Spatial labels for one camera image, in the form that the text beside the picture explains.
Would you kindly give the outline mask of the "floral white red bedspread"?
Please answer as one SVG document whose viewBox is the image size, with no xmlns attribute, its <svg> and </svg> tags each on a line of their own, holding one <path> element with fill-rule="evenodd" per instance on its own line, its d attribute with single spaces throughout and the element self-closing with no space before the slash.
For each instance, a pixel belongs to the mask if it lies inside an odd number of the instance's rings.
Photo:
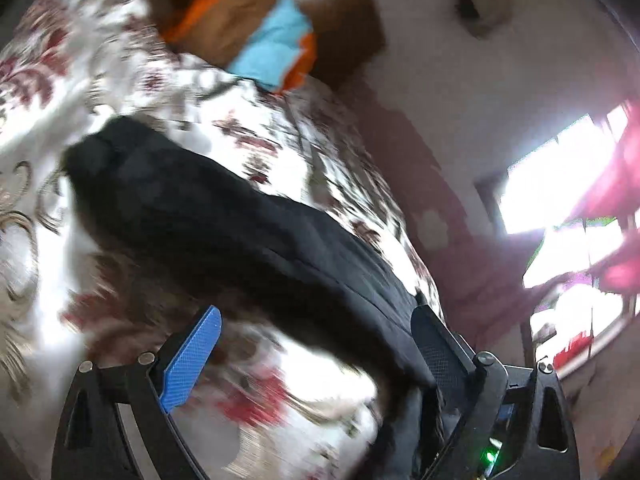
<svg viewBox="0 0 640 480">
<path fill-rule="evenodd" d="M 352 114 L 165 46 L 150 0 L 35 0 L 1 55 L 1 433 L 50 477 L 78 364 L 213 304 L 174 417 L 213 479 L 417 479 L 444 443 L 411 335 L 439 304 Z"/>
</svg>

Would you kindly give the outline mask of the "dark navy padded jacket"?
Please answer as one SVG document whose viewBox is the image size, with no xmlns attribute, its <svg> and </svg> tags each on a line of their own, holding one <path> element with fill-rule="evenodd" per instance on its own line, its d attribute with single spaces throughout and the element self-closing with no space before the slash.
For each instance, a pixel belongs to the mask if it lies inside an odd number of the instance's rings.
<svg viewBox="0 0 640 480">
<path fill-rule="evenodd" d="M 384 379 L 390 408 L 357 478 L 426 473 L 445 436 L 411 333 L 420 301 L 370 245 L 129 117 L 68 148 L 63 167 L 104 240 L 159 264 L 192 296 L 236 287 L 285 332 Z"/>
</svg>

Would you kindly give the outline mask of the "purple curtain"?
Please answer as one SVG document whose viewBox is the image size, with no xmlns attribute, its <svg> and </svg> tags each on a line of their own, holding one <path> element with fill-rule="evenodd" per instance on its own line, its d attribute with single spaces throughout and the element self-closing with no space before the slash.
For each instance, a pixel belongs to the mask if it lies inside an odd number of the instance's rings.
<svg viewBox="0 0 640 480">
<path fill-rule="evenodd" d="M 600 177 L 567 218 L 622 220 L 639 210 L 639 103 L 631 105 L 628 124 Z M 592 266 L 588 273 L 604 292 L 639 293 L 639 228 L 628 228 L 620 248 Z"/>
</svg>

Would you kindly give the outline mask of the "dark framed window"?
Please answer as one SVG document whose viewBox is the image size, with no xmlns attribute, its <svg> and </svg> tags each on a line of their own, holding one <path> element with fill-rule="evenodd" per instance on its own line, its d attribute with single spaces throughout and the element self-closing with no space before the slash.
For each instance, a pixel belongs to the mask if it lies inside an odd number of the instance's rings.
<svg viewBox="0 0 640 480">
<path fill-rule="evenodd" d="M 608 292 L 588 269 L 623 245 L 633 214 L 577 218 L 574 207 L 613 160 L 634 117 L 623 102 L 600 118 L 582 116 L 518 162 L 476 185 L 491 223 L 506 235 L 539 231 L 523 285 L 552 289 L 521 325 L 527 362 L 578 367 L 604 347 L 639 309 L 634 297 Z"/>
</svg>

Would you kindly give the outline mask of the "brown wooden headboard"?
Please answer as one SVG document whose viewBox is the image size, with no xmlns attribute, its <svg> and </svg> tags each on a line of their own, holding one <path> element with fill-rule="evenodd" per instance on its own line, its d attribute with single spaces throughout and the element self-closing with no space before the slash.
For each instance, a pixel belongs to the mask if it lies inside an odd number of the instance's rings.
<svg viewBox="0 0 640 480">
<path fill-rule="evenodd" d="M 317 61 L 311 76 L 332 89 L 386 47 L 374 0 L 294 0 L 311 20 Z"/>
</svg>

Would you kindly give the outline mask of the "orange brown blue pillow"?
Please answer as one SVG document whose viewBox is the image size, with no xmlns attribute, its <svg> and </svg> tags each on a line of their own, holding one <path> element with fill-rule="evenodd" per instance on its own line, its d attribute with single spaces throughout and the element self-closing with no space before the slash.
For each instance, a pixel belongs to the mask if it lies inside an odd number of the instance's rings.
<svg viewBox="0 0 640 480">
<path fill-rule="evenodd" d="M 154 0 L 160 36 L 227 73 L 281 93 L 317 58 L 311 20 L 294 0 Z"/>
</svg>

